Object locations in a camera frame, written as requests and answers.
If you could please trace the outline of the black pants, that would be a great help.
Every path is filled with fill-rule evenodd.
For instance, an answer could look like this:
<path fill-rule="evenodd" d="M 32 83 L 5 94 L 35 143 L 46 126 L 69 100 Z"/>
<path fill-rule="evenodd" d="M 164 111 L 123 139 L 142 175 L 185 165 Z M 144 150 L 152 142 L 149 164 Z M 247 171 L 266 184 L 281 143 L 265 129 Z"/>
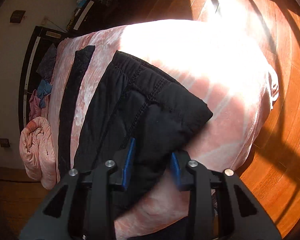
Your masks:
<path fill-rule="evenodd" d="M 157 183 L 172 152 L 183 148 L 213 113 L 207 104 L 159 68 L 117 51 L 89 103 L 74 166 L 92 170 L 124 149 L 136 153 L 128 189 L 113 195 L 116 216 Z"/>

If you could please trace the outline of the folded pink quilt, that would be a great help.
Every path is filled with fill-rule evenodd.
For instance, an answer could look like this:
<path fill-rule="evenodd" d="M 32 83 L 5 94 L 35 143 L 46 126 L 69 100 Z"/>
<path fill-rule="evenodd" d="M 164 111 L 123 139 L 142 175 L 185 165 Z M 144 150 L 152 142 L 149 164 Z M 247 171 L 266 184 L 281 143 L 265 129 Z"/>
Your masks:
<path fill-rule="evenodd" d="M 28 177 L 51 190 L 57 181 L 56 156 L 51 127 L 46 118 L 36 117 L 22 130 L 19 153 Z"/>

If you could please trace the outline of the blue cloth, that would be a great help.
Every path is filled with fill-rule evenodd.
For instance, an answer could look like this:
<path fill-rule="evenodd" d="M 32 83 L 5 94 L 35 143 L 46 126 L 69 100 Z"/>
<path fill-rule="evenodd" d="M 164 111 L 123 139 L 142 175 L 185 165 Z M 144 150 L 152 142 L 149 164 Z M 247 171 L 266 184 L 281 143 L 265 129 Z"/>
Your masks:
<path fill-rule="evenodd" d="M 37 88 L 37 97 L 40 99 L 39 107 L 41 109 L 46 107 L 44 98 L 47 95 L 51 94 L 51 91 L 52 91 L 52 85 L 42 79 Z"/>

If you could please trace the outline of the pink floral bed blanket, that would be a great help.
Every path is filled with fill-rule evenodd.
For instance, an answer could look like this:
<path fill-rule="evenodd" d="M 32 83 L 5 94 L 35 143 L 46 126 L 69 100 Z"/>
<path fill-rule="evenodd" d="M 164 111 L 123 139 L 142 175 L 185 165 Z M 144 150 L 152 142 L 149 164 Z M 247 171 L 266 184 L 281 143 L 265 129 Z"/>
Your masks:
<path fill-rule="evenodd" d="M 78 84 L 79 91 L 72 96 L 75 104 L 70 119 L 71 158 L 78 149 L 89 103 L 116 51 L 156 66 L 207 104 L 213 116 L 185 150 L 214 171 L 243 165 L 279 95 L 277 74 L 259 46 L 228 27 L 162 20 L 67 38 L 57 47 L 51 80 L 47 119 L 56 159 L 42 165 L 42 185 L 46 189 L 60 180 L 58 136 L 62 99 L 75 53 L 87 46 L 95 49 Z"/>

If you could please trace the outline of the dark grey pillow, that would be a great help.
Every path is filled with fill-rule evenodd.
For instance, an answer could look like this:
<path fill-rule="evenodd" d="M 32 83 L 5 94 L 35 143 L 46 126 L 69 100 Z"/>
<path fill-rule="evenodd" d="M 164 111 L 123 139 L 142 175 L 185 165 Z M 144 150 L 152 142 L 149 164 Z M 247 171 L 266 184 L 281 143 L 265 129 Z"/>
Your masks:
<path fill-rule="evenodd" d="M 56 56 L 57 48 L 54 44 L 51 44 L 36 71 L 42 79 L 48 83 L 50 83 L 52 79 L 53 70 L 56 64 Z"/>

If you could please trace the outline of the black bed headboard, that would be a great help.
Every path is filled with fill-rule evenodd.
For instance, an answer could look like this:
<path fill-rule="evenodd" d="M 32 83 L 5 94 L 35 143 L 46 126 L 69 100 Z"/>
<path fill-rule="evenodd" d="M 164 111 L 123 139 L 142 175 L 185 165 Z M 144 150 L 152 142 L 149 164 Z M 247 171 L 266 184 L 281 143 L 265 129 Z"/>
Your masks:
<path fill-rule="evenodd" d="M 29 100 L 41 82 L 37 68 L 52 44 L 58 46 L 66 38 L 66 33 L 54 29 L 36 26 L 33 30 L 24 56 L 19 82 L 18 121 L 22 131 L 29 122 Z"/>

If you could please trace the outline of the wall switch plate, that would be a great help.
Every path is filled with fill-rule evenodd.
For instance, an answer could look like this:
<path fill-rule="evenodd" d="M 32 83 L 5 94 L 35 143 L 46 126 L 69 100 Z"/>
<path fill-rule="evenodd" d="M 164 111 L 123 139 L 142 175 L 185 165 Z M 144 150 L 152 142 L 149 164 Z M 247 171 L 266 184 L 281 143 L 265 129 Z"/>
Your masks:
<path fill-rule="evenodd" d="M 7 138 L 0 138 L 0 147 L 2 148 L 10 148 L 10 142 Z"/>

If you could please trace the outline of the brown wall ornament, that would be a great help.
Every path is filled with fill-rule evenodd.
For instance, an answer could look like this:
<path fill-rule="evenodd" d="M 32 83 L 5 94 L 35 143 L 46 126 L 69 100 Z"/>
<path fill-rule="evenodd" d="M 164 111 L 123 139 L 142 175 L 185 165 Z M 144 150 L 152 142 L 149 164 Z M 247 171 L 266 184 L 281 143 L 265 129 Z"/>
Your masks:
<path fill-rule="evenodd" d="M 25 10 L 15 10 L 10 16 L 10 23 L 21 23 L 25 15 Z"/>

